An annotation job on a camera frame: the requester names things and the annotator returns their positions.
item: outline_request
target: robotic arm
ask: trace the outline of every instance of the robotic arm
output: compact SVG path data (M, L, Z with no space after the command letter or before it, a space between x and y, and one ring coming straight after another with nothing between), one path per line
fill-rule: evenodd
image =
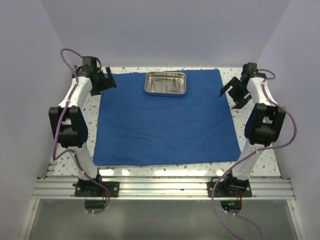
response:
M58 143L61 144L63 148L69 148L75 151L78 163L92 179L96 178L98 168L92 162L87 147L88 128L82 115L81 108L84 105L88 93L92 96L100 95L101 91L117 87L110 68L106 68L108 77L105 78L101 69L97 67L97 60L96 57L92 56L84 56L82 58L82 66L76 69L78 83L73 75L72 84L66 97L58 107L51 107L49 109L52 134L55 136L59 117L63 108L66 106L67 101L69 101L67 111L63 118L64 122L61 124L59 130ZM72 98L68 99L71 91L74 91L72 93ZM76 163L75 165L79 171L79 179L88 180L79 169L78 164Z
M240 80L236 77L232 78L220 91L222 96L232 87L228 93L236 104L234 109L243 108L251 99L254 103L254 108L245 125L246 142L238 161L257 149L270 146L272 142L277 141L286 116L285 111L270 104L264 95L262 84L268 98L275 102L267 83L263 83L265 78L264 73L258 72L257 64L249 62L243 66ZM258 152L232 169L232 173L229 173L221 183L228 193L237 196L240 192L245 193L250 189L248 188L249 178L261 153L261 151Z

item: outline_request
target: white wall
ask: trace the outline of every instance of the white wall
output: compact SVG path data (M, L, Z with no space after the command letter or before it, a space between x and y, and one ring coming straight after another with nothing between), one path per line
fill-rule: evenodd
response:
M63 45L111 66L242 66L290 0L42 0Z
M39 0L0 2L0 238L17 240L53 142L48 110L70 85Z
M298 132L291 146L276 152L282 176L291 178L310 240L320 236L320 1L292 0L259 58L274 71L272 95L294 115ZM286 119L279 144L292 136Z

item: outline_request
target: blue cloth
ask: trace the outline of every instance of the blue cloth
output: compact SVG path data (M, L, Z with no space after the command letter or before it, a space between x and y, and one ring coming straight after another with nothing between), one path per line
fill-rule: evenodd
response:
M93 162L170 165L236 161L240 155L219 70L185 70L181 98L150 96L145 73L114 74L102 93Z

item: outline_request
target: speckled tabletop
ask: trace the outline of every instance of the speckled tabletop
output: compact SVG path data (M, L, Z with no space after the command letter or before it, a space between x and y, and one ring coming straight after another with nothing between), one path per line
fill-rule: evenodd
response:
M125 73L146 73L150 71L180 71L180 70L207 70L213 68L200 68L200 67L112 67L111 71L114 74L125 74ZM241 68L218 68L220 70L223 85L231 80L232 77L236 76L240 78ZM230 108L234 106L231 97L227 94L227 100ZM89 136L87 140L87 146L90 155L94 155L96 134L97 134L97 122L98 112L100 105L101 96L90 96L88 95L83 108L82 114L88 126ZM234 123L235 132L237 135L239 147L242 148L245 145L246 139L244 136L245 124L253 108L253 103L250 101L242 109L231 109L232 119ZM143 177L143 176L168 176L168 177L201 177L201 176L216 176L221 175L227 170L234 162L212 162L212 163L197 163L197 164L176 164L176 165L150 165L144 167L138 166L103 166L100 167L100 173L103 176L132 176L132 177ZM78 171L75 166L73 159L70 155L65 154L53 165L53 176L77 176ZM255 164L251 176L256 177L280 177L278 164L276 161L275 154L272 150L264 151L257 163Z

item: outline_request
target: silver tray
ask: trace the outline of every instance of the silver tray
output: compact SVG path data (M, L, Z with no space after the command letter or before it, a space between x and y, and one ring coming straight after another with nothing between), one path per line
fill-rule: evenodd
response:
M182 72L150 71L144 90L153 96L182 97L187 90L187 77Z

